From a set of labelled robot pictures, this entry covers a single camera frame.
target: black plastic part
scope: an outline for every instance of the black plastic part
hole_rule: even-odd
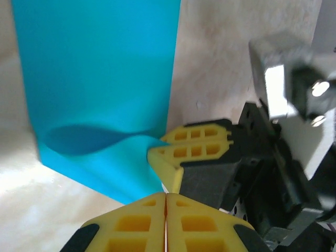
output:
[[[279,246],[275,252],[330,252],[336,241],[336,234],[317,223],[312,223],[291,245]]]
[[[318,81],[325,81],[321,73],[306,66],[295,69],[291,75],[292,84],[287,83],[287,85],[292,85],[290,100],[304,120],[313,120],[336,107],[336,82],[334,80],[328,81],[330,88],[325,93],[315,97],[312,95],[313,85]]]
[[[180,194],[214,207],[231,211],[239,197],[249,192],[255,176],[264,165],[272,163],[268,145],[260,144],[255,135],[242,125],[227,119],[188,124],[185,127],[216,123],[232,134],[234,144],[217,160],[183,162]]]
[[[262,238],[254,230],[243,226],[235,225],[234,229],[240,240],[244,243],[248,252],[270,252],[271,250],[263,242]]]
[[[251,177],[244,202],[249,222],[274,250],[290,245],[323,211],[300,164],[280,139],[281,128],[268,121],[266,111],[246,103],[239,123],[249,126],[259,146],[268,148],[260,148],[262,152],[272,153],[273,163]]]
[[[78,229],[60,252],[85,252],[98,230],[98,224],[90,224]]]
[[[309,181],[323,209],[320,222],[336,222],[336,151],[332,146],[326,153],[314,177]]]

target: marble surface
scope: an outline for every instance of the marble surface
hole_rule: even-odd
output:
[[[255,101],[247,43],[289,29],[312,40],[321,0],[182,0],[167,128],[237,121]],[[9,0],[0,0],[0,250],[59,251],[121,204],[38,162]]]

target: yellow gripper pad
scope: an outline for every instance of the yellow gripper pad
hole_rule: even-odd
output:
[[[219,209],[241,160],[230,139],[232,128],[221,119],[178,127],[162,137],[170,145],[150,149],[147,158],[167,192]]]
[[[157,193],[86,222],[61,252],[270,250],[252,226],[178,194]]]

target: silver bolt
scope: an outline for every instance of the silver bolt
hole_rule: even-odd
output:
[[[311,89],[312,89],[311,94],[315,97],[319,97],[319,96],[323,95],[329,89],[329,87],[330,87],[329,82],[318,80],[311,87]]]
[[[318,117],[315,117],[315,119],[311,121],[311,125],[313,127],[318,127],[321,124],[323,124],[325,120],[326,120],[325,116],[319,115]]]

